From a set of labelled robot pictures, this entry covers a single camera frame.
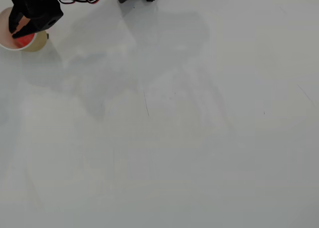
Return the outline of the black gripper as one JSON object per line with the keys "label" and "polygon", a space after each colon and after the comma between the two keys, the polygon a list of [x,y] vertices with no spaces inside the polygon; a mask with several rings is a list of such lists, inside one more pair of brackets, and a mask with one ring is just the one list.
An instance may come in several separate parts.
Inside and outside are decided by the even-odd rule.
{"label": "black gripper", "polygon": [[54,25],[63,12],[58,0],[11,0],[12,10],[8,29],[14,39],[46,30]]}

